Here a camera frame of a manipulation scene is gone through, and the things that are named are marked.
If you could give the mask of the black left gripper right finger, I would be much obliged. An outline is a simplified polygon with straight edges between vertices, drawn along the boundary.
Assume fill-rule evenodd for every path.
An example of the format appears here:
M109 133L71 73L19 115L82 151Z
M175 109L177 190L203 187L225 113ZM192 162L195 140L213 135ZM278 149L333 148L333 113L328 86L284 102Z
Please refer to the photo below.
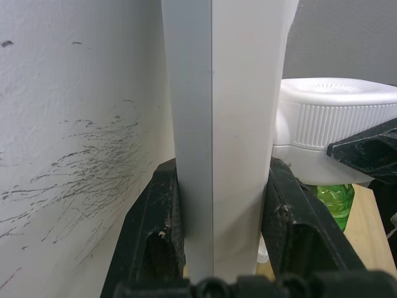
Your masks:
M365 269L327 210L282 160L272 158L261 232L275 276Z

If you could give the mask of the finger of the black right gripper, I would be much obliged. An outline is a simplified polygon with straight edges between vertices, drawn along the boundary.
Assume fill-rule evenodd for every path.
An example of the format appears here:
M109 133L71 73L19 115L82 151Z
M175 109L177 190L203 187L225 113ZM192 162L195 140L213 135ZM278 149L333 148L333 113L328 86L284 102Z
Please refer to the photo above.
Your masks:
M396 264L396 185L373 180L369 188L375 196L391 254Z
M396 182L396 119L328 145L327 156L383 183Z

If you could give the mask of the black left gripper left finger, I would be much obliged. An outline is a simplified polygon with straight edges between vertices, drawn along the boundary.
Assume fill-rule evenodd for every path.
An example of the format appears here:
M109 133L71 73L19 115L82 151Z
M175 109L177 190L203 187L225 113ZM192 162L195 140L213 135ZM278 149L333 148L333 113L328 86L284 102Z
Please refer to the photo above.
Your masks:
M186 297L175 159L160 164L127 212L101 297Z

